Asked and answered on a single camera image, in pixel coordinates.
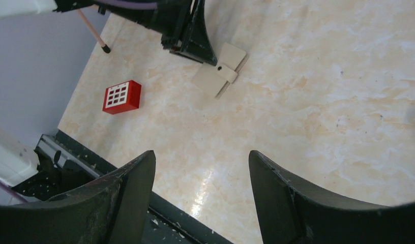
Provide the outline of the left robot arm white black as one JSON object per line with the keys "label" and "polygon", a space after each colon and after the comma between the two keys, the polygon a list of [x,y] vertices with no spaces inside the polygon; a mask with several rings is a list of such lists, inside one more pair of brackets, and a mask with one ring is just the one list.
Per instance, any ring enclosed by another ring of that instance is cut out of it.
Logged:
{"label": "left robot arm white black", "polygon": [[160,33],[161,45],[170,53],[215,66],[218,60],[208,38],[204,4],[203,0],[2,0],[0,19],[49,12],[63,13],[96,5],[100,14],[109,11]]}

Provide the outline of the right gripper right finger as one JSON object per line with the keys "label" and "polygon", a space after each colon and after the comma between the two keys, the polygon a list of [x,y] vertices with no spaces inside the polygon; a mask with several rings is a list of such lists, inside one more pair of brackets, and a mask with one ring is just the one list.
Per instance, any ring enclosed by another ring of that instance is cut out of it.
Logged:
{"label": "right gripper right finger", "polygon": [[349,198],[256,150],[249,171],[264,243],[415,243],[415,202],[383,206]]}

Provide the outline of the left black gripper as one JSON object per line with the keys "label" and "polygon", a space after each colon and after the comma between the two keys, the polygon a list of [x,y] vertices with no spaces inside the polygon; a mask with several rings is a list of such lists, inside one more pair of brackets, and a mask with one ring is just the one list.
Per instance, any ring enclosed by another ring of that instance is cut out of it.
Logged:
{"label": "left black gripper", "polygon": [[161,34],[164,49],[217,65],[204,17],[205,1],[99,1],[101,7]]}

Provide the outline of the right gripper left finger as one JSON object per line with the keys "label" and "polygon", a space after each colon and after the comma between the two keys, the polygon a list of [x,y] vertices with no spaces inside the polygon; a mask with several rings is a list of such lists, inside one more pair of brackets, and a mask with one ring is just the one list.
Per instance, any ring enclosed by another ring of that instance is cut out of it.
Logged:
{"label": "right gripper left finger", "polygon": [[140,243],[155,171],[148,150],[46,201],[0,205],[0,243]]}

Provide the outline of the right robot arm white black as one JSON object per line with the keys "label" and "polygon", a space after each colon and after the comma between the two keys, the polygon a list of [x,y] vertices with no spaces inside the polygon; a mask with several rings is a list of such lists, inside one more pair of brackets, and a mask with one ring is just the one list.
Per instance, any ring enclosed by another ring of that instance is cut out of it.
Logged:
{"label": "right robot arm white black", "polygon": [[[0,243],[227,243],[152,192],[148,150],[116,168],[64,133],[30,149],[0,129]],[[264,243],[415,243],[415,202],[342,196],[249,153]]]}

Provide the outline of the beige card holder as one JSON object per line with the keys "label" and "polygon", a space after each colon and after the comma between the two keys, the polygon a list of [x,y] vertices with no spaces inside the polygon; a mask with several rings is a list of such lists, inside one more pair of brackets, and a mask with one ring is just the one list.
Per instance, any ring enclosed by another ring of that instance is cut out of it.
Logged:
{"label": "beige card holder", "polygon": [[207,95],[219,99],[233,84],[248,59],[246,51],[224,43],[216,66],[202,64],[192,79],[193,84]]}

